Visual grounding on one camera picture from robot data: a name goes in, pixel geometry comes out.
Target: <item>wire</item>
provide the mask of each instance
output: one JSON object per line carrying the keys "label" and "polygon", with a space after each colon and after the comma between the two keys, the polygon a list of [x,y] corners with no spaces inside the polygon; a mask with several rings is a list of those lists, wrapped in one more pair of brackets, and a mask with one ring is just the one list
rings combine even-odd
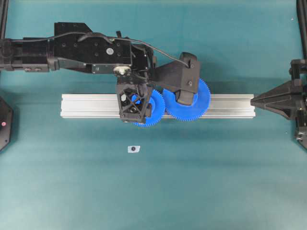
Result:
{"label": "wire", "polygon": [[[12,40],[12,42],[42,42],[42,41],[47,41],[47,40],[51,40],[51,39],[55,39],[55,38],[59,38],[59,37],[64,37],[64,36],[67,36],[67,35],[85,35],[85,34],[88,34],[88,33],[85,33],[85,32],[67,32],[67,33],[63,33],[63,34],[59,34],[59,35],[56,35],[56,36],[52,36],[52,37],[46,37],[46,38],[35,38],[35,39],[26,39],[26,40],[23,40],[23,39],[19,39],[19,40]],[[136,42],[136,43],[140,43],[140,44],[143,44],[161,54],[163,54],[164,56],[168,57],[169,59],[172,59],[174,61],[178,61],[180,62],[181,64],[185,65],[187,68],[189,68],[189,65],[187,63],[185,63],[184,61],[180,60],[180,59],[177,59],[171,55],[169,55],[168,53],[146,43],[146,42],[143,42],[141,40],[136,40],[136,39],[131,39],[131,38],[124,38],[124,37],[107,37],[108,39],[114,39],[114,40],[121,40],[121,41],[128,41],[128,42]]]}
{"label": "wire", "polygon": [[52,36],[52,37],[45,37],[45,38],[34,38],[34,39],[26,39],[26,40],[12,40],[12,42],[42,42],[42,41],[47,41],[47,40],[51,40],[51,39],[55,39],[55,38],[59,38],[59,37],[64,37],[67,35],[85,35],[87,33],[85,32],[67,32],[67,33],[63,33],[63,34],[59,34],[56,36]]}

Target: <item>blue plastic gear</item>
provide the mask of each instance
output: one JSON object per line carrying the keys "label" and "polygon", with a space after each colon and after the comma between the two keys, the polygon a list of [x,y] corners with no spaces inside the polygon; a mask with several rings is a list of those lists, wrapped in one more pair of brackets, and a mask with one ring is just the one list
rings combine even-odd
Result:
{"label": "blue plastic gear", "polygon": [[209,108],[211,94],[207,84],[200,79],[198,93],[194,95],[193,104],[190,106],[176,102],[175,94],[163,89],[166,111],[177,120],[192,121],[203,115]]}
{"label": "blue plastic gear", "polygon": [[146,123],[141,124],[135,122],[134,124],[139,127],[149,127],[157,124],[164,115],[165,112],[165,102],[162,95],[157,91],[153,90],[152,96],[150,97],[149,103],[152,104],[152,115],[151,117],[146,117]]}

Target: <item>teal table surface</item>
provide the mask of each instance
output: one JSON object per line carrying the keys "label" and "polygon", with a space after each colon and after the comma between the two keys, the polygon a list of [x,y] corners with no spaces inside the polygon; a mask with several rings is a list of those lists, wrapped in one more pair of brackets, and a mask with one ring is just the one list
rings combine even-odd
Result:
{"label": "teal table surface", "polygon": [[[191,52],[212,93],[266,92],[302,57],[295,0],[12,0],[6,37],[52,36],[54,22]],[[1,230],[306,229],[307,151],[292,122],[259,109],[151,128],[59,115],[62,93],[115,92],[112,75],[1,73],[15,111],[0,153]]]}

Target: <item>aluminum rail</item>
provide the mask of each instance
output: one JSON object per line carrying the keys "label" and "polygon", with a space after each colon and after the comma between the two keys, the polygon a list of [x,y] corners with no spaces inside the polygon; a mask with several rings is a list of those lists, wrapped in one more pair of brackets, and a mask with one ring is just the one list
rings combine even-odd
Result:
{"label": "aluminum rail", "polygon": [[[253,118],[253,94],[211,94],[211,104],[201,118]],[[116,94],[62,94],[63,118],[119,118]],[[172,118],[165,114],[163,118]]]}

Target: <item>screw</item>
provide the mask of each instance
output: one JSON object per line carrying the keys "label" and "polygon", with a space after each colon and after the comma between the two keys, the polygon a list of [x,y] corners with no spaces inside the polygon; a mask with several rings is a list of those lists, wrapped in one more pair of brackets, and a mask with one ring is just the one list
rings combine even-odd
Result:
{"label": "screw", "polygon": [[106,53],[109,54],[109,55],[112,55],[112,54],[114,54],[114,50],[112,48],[108,48],[108,49],[106,49]]}

